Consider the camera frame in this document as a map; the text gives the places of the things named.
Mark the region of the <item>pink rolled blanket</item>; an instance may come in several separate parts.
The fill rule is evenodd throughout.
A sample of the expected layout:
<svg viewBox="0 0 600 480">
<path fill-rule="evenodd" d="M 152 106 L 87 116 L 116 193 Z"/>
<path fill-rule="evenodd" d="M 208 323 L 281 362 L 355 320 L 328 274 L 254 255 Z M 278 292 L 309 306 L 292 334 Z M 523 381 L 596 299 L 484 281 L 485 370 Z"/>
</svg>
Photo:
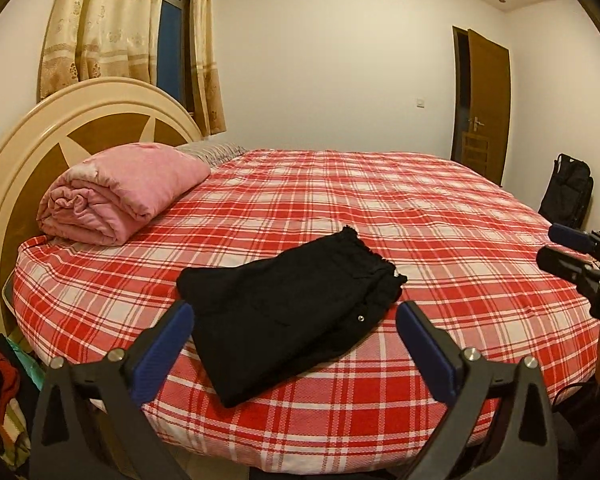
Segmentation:
<svg viewBox="0 0 600 480">
<path fill-rule="evenodd" d="M 63 172 L 41 198 L 40 230 L 120 246 L 211 174 L 203 160 L 161 143 L 108 148 Z"/>
</svg>

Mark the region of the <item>cream wooden headboard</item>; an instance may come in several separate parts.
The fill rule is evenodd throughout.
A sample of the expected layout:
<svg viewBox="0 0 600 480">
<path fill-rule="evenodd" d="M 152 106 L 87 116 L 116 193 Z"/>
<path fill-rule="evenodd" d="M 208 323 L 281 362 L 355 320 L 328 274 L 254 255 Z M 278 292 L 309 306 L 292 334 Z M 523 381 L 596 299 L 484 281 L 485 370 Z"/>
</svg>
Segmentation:
<svg viewBox="0 0 600 480">
<path fill-rule="evenodd" d="M 0 333 L 12 329 L 1 296 L 18 246 L 38 235 L 36 211 L 60 174 L 115 145 L 199 141 L 193 116 L 163 90 L 137 79 L 82 81 L 39 102 L 0 145 Z"/>
</svg>

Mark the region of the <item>striped pillow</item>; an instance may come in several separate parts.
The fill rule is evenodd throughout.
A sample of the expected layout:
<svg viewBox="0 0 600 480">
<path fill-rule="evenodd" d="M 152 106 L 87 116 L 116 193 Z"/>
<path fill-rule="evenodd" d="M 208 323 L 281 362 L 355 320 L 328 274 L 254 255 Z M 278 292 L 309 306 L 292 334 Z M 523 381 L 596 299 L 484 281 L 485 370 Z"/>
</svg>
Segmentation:
<svg viewBox="0 0 600 480">
<path fill-rule="evenodd" d="M 181 153 L 202 160 L 211 168 L 218 168 L 234 158 L 247 153 L 247 150 L 243 146 L 228 142 L 218 143 L 211 141 L 186 143 L 177 146 L 176 149 Z"/>
</svg>

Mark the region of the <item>dark window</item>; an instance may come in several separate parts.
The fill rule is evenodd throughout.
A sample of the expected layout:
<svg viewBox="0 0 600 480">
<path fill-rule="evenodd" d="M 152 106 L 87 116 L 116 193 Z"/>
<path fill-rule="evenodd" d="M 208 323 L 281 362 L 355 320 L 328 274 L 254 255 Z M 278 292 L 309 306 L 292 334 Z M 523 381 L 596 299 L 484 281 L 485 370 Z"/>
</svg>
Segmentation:
<svg viewBox="0 0 600 480">
<path fill-rule="evenodd" d="M 157 86 L 192 112 L 189 8 L 190 0 L 161 0 Z"/>
</svg>

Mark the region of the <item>red plaid bed sheet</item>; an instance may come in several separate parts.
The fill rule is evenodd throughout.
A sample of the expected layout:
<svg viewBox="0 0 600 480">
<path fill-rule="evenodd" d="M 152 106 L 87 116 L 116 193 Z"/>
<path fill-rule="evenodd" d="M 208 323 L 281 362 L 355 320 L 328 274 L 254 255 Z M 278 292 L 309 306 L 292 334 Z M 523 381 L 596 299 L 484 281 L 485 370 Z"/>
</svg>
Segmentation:
<svg viewBox="0 0 600 480">
<path fill-rule="evenodd" d="M 266 471 L 371 470 L 445 411 L 396 330 L 402 301 L 489 360 L 534 356 L 549 392 L 593 374 L 588 302 L 536 264 L 549 227 L 431 155 L 253 150 L 121 246 L 23 243 L 14 308 L 42 360 L 87 363 L 183 299 L 195 324 L 144 407 L 161 439 Z"/>
</svg>

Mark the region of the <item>left beige curtain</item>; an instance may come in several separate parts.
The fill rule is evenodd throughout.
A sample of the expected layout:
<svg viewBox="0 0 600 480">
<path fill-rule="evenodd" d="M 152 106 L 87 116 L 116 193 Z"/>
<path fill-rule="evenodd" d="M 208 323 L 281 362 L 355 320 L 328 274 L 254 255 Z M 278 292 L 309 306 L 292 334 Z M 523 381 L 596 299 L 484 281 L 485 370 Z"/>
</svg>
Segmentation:
<svg viewBox="0 0 600 480">
<path fill-rule="evenodd" d="M 162 0 L 55 0 L 38 70 L 38 99 L 78 82 L 157 82 Z"/>
</svg>

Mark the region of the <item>black pants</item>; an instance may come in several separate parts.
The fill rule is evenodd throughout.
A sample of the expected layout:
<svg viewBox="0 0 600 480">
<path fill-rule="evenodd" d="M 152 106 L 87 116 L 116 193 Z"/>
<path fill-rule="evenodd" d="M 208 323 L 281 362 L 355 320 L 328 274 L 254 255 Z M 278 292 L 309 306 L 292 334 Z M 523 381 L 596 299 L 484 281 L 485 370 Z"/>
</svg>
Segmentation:
<svg viewBox="0 0 600 480">
<path fill-rule="evenodd" d="M 273 258 L 186 268 L 193 341 L 220 402 L 234 408 L 349 352 L 399 300 L 406 276 L 346 226 Z"/>
</svg>

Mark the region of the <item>brown wooden door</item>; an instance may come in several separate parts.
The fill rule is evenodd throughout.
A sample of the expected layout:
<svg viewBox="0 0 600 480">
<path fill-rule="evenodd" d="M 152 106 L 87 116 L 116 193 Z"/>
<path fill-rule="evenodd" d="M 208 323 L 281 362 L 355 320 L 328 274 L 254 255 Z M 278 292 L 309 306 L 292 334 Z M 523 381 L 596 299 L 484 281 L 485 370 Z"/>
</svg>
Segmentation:
<svg viewBox="0 0 600 480">
<path fill-rule="evenodd" d="M 472 29 L 455 27 L 453 41 L 456 90 L 451 159 L 462 164 L 460 140 L 463 132 L 487 136 L 489 162 L 485 178 L 500 185 L 512 105 L 509 50 Z"/>
</svg>

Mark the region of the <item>pile of clothes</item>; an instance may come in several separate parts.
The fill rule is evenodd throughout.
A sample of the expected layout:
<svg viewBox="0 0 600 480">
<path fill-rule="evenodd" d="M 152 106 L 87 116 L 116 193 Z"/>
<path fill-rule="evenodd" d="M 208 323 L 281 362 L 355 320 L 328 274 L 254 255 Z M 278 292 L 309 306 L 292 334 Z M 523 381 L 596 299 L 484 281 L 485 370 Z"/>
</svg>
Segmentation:
<svg viewBox="0 0 600 480">
<path fill-rule="evenodd" d="M 29 477 L 30 433 L 43 382 L 32 354 L 0 335 L 0 479 Z"/>
</svg>

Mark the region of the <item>wooden chair by door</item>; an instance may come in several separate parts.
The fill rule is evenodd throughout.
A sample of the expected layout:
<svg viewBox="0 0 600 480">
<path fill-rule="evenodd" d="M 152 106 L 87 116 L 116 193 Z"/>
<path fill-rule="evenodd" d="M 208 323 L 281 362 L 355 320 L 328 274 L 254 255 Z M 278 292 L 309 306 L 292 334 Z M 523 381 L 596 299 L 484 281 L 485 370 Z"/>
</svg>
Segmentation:
<svg viewBox="0 0 600 480">
<path fill-rule="evenodd" d="M 463 132 L 460 140 L 460 162 L 485 177 L 488 172 L 489 138 L 474 132 Z"/>
</svg>

